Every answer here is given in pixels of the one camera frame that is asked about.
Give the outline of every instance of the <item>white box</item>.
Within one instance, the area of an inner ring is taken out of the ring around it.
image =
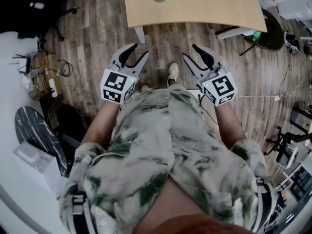
[[[312,17],[312,0],[281,1],[277,7],[280,16],[287,20]]]
[[[133,92],[137,82],[137,77],[105,69],[100,85],[101,98],[122,104]]]
[[[234,98],[237,93],[237,87],[231,73],[228,72],[202,83],[202,93],[215,106],[219,106]]]
[[[27,142],[23,142],[13,151],[13,158],[22,174],[58,197],[61,175],[55,157]]]

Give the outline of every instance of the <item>table leg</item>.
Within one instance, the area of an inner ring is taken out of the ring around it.
[[[230,27],[228,29],[222,30],[220,32],[216,33],[216,37],[218,38],[218,40],[222,40],[225,38],[229,38],[229,37],[233,37],[233,36],[237,36],[237,35],[253,35],[255,32],[255,30],[253,29],[249,29],[249,28],[245,28],[245,27],[238,27],[238,28],[234,28]]]
[[[300,113],[301,115],[303,115],[303,116],[305,116],[305,117],[307,117],[307,118],[309,118],[309,119],[312,119],[312,115],[309,114],[309,113],[307,113],[306,111],[303,111],[302,109],[300,109],[300,108],[298,108],[298,107],[293,107],[292,109],[293,109],[294,111]]]
[[[304,132],[305,134],[308,133],[308,131],[306,129],[304,129],[302,126],[298,125],[296,122],[293,122],[292,120],[290,120],[290,124],[294,125],[296,128],[300,129],[302,132]]]
[[[312,37],[300,37],[300,39],[301,40],[308,40],[308,41],[310,41],[310,40],[312,40]]]
[[[138,26],[135,27],[135,31],[138,37],[138,40],[140,41],[141,44],[145,44],[145,35],[144,35],[144,31],[143,31],[143,26]]]

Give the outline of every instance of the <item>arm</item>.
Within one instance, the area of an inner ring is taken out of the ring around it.
[[[119,107],[120,105],[117,103],[105,101],[81,143],[93,141],[107,149],[119,113]]]
[[[238,140],[246,139],[243,128],[229,102],[215,107],[215,115],[219,124],[221,140],[228,149],[231,149]]]

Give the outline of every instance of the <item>wooden table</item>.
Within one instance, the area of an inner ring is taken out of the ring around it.
[[[252,30],[267,32],[258,0],[125,0],[128,27],[145,43],[144,25],[175,22],[206,22],[239,26],[218,39]]]

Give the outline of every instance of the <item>foot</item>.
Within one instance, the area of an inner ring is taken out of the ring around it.
[[[179,67],[177,63],[173,62],[169,67],[169,75],[167,78],[167,87],[169,87],[169,80],[174,80],[176,82],[177,77],[179,76]]]
[[[144,85],[143,87],[141,87],[141,91],[145,91],[150,89],[150,87],[148,85]]]

